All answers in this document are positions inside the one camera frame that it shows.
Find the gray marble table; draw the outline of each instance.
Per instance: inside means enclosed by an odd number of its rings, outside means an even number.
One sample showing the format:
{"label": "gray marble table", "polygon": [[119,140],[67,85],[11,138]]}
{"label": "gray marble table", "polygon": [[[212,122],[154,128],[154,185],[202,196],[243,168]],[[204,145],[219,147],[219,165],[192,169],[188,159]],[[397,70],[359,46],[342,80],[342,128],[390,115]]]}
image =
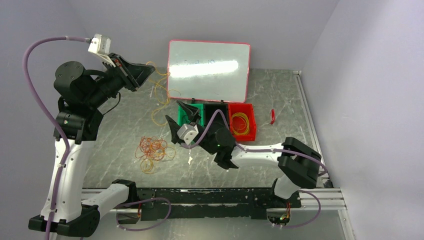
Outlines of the gray marble table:
{"label": "gray marble table", "polygon": [[[290,224],[300,224],[311,219],[314,211],[294,210]],[[139,221],[126,225],[140,229],[158,221]],[[271,227],[267,220],[252,220],[249,217],[168,219],[159,227],[148,231],[130,232],[115,227],[115,215],[106,214],[94,234],[88,240],[345,240],[337,210],[322,211],[318,219],[299,228],[280,229]]]}
{"label": "gray marble table", "polygon": [[[157,73],[151,80],[160,79]],[[170,145],[169,126],[157,126],[151,113],[158,108],[152,94],[153,83],[147,81],[137,92],[121,91],[120,104],[101,123],[93,154],[88,162],[84,188],[107,188],[115,179],[135,181],[145,188],[226,188],[270,187],[281,176],[279,169],[247,167],[226,171],[213,161],[214,156],[200,147],[191,150],[193,160],[188,164],[189,150],[176,147],[176,156],[155,162],[156,173],[145,174],[134,153],[141,137],[165,139]],[[166,92],[158,89],[159,97]],[[295,137],[313,146],[296,79],[290,70],[251,69],[248,80],[247,103],[252,103],[257,124],[256,141],[251,145],[270,145]],[[100,109],[107,111],[116,103],[109,100]],[[275,109],[276,121],[270,125],[270,111]],[[177,119],[175,100],[161,110],[155,119],[164,123],[165,115]]]}

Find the gray wall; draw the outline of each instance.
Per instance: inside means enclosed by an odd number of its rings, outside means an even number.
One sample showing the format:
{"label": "gray wall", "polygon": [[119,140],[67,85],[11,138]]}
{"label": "gray wall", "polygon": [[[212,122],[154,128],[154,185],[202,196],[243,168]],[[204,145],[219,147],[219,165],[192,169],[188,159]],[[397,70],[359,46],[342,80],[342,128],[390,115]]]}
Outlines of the gray wall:
{"label": "gray wall", "polygon": [[358,240],[424,239],[424,2],[342,0],[302,75]]}
{"label": "gray wall", "polygon": [[[66,0],[2,0],[0,5],[0,239],[41,239],[27,225],[40,214],[49,190],[54,128],[30,94],[22,56],[30,44],[46,37],[88,35]],[[85,66],[100,63],[87,49],[84,43],[61,41],[45,43],[30,56],[29,74],[54,116],[56,68],[72,60]]]}
{"label": "gray wall", "polygon": [[89,34],[165,67],[172,39],[246,42],[252,68],[300,70],[339,0],[69,0]]}

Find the robotic arm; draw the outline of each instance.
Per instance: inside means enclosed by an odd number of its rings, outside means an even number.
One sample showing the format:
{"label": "robotic arm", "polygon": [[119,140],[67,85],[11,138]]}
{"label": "robotic arm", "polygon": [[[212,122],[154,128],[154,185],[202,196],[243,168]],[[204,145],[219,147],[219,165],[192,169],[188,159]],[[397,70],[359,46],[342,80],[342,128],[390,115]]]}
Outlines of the robotic arm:
{"label": "robotic arm", "polygon": [[85,69],[77,61],[65,62],[56,70],[53,85],[60,98],[59,114],[55,120],[68,138],[70,152],[65,164],[61,164],[66,145],[55,129],[56,158],[50,190],[40,215],[29,220],[28,228],[31,230],[89,237],[96,230],[100,218],[111,209],[140,200],[135,182],[118,179],[107,190],[81,202],[87,162],[103,119],[98,108],[108,99],[116,98],[122,88],[137,91],[155,71],[153,66],[130,63],[118,54],[109,53],[109,46],[108,37],[96,34],[88,49],[101,58],[107,69],[104,72]]}
{"label": "robotic arm", "polygon": [[[203,128],[197,122],[200,119],[199,109],[177,101],[186,112],[190,124],[179,126],[166,115],[172,143],[181,144],[184,148],[202,147],[211,155],[216,154],[214,161],[223,169],[237,169],[247,166],[266,166],[278,168],[283,176],[276,179],[272,189],[276,196],[288,199],[299,190],[314,189],[322,163],[321,155],[293,137],[287,137],[283,143],[266,146],[249,146],[236,142],[228,129],[224,114],[217,110],[208,125]],[[214,121],[220,113],[224,124]]]}

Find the purple cable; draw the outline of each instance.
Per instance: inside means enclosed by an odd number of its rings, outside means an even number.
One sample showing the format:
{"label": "purple cable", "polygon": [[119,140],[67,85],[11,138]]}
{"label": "purple cable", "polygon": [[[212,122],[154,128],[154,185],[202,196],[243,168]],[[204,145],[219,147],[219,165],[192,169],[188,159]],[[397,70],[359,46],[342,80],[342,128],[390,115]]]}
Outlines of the purple cable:
{"label": "purple cable", "polygon": [[305,226],[305,225],[308,225],[308,224],[312,223],[313,221],[315,221],[315,219],[317,219],[317,218],[318,218],[318,216],[319,216],[319,215],[320,215],[320,213],[321,213],[321,202],[320,202],[320,200],[318,199],[318,197],[317,197],[317,196],[315,196],[315,195],[314,195],[312,192],[310,192],[310,191],[306,191],[306,190],[302,190],[302,189],[299,189],[298,191],[299,191],[299,192],[301,192],[301,193],[309,194],[309,195],[311,195],[314,199],[316,199],[316,202],[318,203],[318,211],[316,212],[315,216],[313,216],[311,219],[309,219],[309,220],[307,220],[307,221],[305,221],[305,222],[303,222],[303,223],[296,224],[296,225],[291,225],[291,226],[282,226],[282,228],[284,228],[284,229],[295,229],[295,228],[300,228],[300,227],[303,227],[303,226]]}
{"label": "purple cable", "polygon": [[[30,74],[28,72],[28,58],[30,57],[31,52],[38,46],[43,43],[52,42],[52,41],[58,41],[58,40],[69,40],[69,41],[78,41],[83,43],[90,43],[90,39],[83,38],[83,37],[74,37],[74,36],[59,36],[59,37],[50,37],[43,40],[39,40],[37,42],[34,42],[29,46],[25,53],[23,54],[22,59],[22,68],[23,73],[25,75],[26,82],[28,83],[29,90],[31,91],[32,96],[34,97],[35,101],[37,102],[38,106],[41,108],[43,113],[47,116],[48,120],[54,125],[54,127],[59,132],[60,136],[63,138],[63,141],[65,143],[65,152],[63,153],[63,156],[60,160],[60,164],[63,165],[66,162],[66,159],[69,155],[70,146],[68,138],[65,134],[65,132],[62,130],[61,126],[56,122],[55,118],[52,116],[52,114],[49,112],[47,107],[44,105],[43,101],[41,100],[40,96],[38,95],[33,82],[31,81]],[[56,172],[56,176],[54,177],[54,184],[53,184],[53,190],[51,193],[51,203],[50,203],[50,210],[54,210],[56,207],[56,200],[58,197],[58,191],[59,191],[59,182],[61,181],[61,175],[62,175],[63,167],[59,167]],[[55,216],[55,212],[51,211],[48,214],[48,220],[47,225],[45,227],[45,239],[49,240],[50,238],[50,227],[52,225],[53,217]]]}
{"label": "purple cable", "polygon": [[[196,146],[198,146],[199,145],[199,143],[203,140],[203,138],[205,137],[205,135],[206,135],[206,133],[207,133],[207,131],[209,130],[209,128],[211,127],[211,124],[212,124],[212,122],[213,122],[213,120],[215,119],[215,117],[217,116],[217,114],[218,113],[220,113],[221,114],[221,116],[222,116],[222,119],[224,120],[224,123],[225,123],[225,126],[226,126],[226,128],[227,129],[230,129],[229,127],[228,127],[228,123],[227,123],[227,120],[226,120],[226,118],[225,118],[225,115],[224,115],[224,113],[223,113],[223,111],[221,111],[221,110],[216,110],[213,114],[212,114],[212,117],[210,118],[210,120],[209,120],[209,123],[206,125],[206,127],[205,127],[205,129],[204,129],[204,131],[203,131],[203,133],[201,134],[201,136],[199,137],[199,139],[196,141],[196,143],[194,143],[194,144],[191,144],[191,145],[187,145],[187,144],[185,144],[185,143],[181,143],[180,145],[181,145],[181,147],[183,147],[183,148],[185,148],[185,149],[192,149],[192,148],[194,148],[194,147],[196,147]],[[273,150],[271,150],[270,148],[264,148],[264,149],[244,149],[239,143],[235,143],[235,145],[238,147],[238,148],[240,148],[241,150],[243,150],[243,151],[246,151],[246,152],[251,152],[251,153],[266,153],[266,152],[272,152]],[[287,153],[287,154],[294,154],[294,155],[297,155],[297,156],[300,156],[300,157],[302,157],[302,158],[306,158],[306,159],[309,159],[309,160],[311,160],[312,162],[314,162],[314,163],[316,163],[316,164],[318,164],[318,165],[320,165],[323,169],[324,169],[324,171],[323,172],[321,172],[320,174],[318,174],[318,176],[322,176],[322,175],[324,175],[324,174],[326,174],[326,173],[328,173],[328,170],[327,170],[327,167],[321,162],[321,161],[319,161],[319,160],[317,160],[317,159],[315,159],[315,158],[313,158],[313,157],[311,157],[311,156],[309,156],[309,155],[306,155],[306,154],[303,154],[303,153],[301,153],[301,152],[297,152],[297,151],[291,151],[291,150],[286,150],[286,149],[274,149],[274,151],[275,152],[280,152],[280,153]]]}
{"label": "purple cable", "polygon": [[116,206],[116,207],[117,207],[117,208],[118,208],[118,207],[129,207],[129,206],[131,206],[131,205],[143,204],[143,203],[148,203],[148,202],[152,202],[152,201],[156,201],[156,200],[162,200],[162,201],[165,201],[165,202],[167,202],[167,203],[168,203],[168,206],[169,206],[168,213],[166,214],[165,218],[164,218],[164,219],[162,219],[162,221],[160,221],[160,222],[158,222],[158,223],[156,223],[156,224],[154,224],[154,225],[152,225],[152,226],[149,226],[149,227],[146,227],[146,228],[141,228],[141,229],[126,228],[126,227],[123,227],[123,226],[121,226],[121,225],[119,224],[118,214],[116,214],[116,224],[117,224],[117,227],[118,227],[118,228],[120,228],[120,229],[122,229],[122,230],[125,230],[125,231],[130,231],[130,232],[141,232],[141,231],[146,231],[146,230],[149,230],[149,229],[155,228],[155,227],[157,227],[157,226],[159,226],[159,225],[163,224],[163,223],[164,223],[164,222],[168,219],[168,217],[169,217],[169,216],[170,216],[170,214],[171,214],[171,202],[170,202],[168,199],[164,198],[164,197],[153,197],[153,198],[146,199],[146,200],[135,201],[135,202],[130,202],[130,203],[124,203],[124,204],[119,204],[119,205],[118,205],[118,206]]}

